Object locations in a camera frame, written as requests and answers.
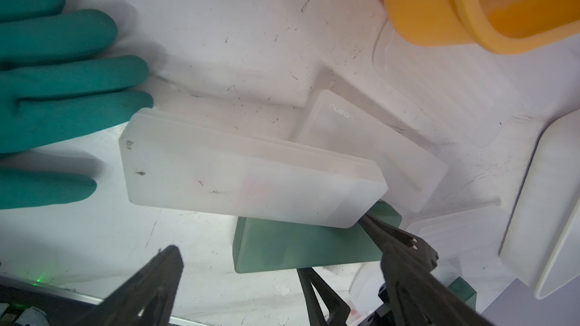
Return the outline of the green pencil case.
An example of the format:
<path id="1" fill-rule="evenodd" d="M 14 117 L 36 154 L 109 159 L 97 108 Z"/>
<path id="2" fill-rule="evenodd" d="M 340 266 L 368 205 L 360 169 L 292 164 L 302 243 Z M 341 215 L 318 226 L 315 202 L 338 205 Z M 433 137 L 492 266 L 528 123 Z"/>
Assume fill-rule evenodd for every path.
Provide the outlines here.
<path id="1" fill-rule="evenodd" d="M 477 292 L 462 277 L 457 277 L 447 289 L 462 303 L 475 310 L 477 306 Z"/>
<path id="2" fill-rule="evenodd" d="M 240 217 L 233 240 L 239 274 L 378 261 L 382 252 L 357 223 L 348 229 Z"/>

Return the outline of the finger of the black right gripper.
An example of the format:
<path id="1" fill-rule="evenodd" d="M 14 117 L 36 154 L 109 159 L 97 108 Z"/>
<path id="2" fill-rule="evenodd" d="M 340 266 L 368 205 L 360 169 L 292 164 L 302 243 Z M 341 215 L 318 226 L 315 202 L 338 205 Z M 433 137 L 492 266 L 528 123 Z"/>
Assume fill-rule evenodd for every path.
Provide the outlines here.
<path id="1" fill-rule="evenodd" d="M 345 326 L 350 307 L 312 268 L 297 269 L 310 325 Z"/>

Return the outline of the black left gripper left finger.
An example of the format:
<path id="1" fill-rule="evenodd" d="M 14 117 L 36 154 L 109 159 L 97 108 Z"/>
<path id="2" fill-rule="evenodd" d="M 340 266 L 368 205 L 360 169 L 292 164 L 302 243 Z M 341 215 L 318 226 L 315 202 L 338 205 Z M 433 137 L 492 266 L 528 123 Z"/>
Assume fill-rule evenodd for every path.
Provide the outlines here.
<path id="1" fill-rule="evenodd" d="M 74 325 L 168 325 L 184 269 L 170 245 Z"/>

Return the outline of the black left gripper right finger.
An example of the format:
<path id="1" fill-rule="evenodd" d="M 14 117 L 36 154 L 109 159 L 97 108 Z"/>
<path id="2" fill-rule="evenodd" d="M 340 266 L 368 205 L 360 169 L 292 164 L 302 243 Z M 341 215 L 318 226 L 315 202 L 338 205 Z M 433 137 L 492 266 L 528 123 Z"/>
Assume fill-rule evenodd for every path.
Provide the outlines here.
<path id="1" fill-rule="evenodd" d="M 371 325 L 489 325 L 432 276 L 437 252 L 422 238 L 368 214 L 358 223 L 383 253 L 381 270 L 387 296 Z"/>

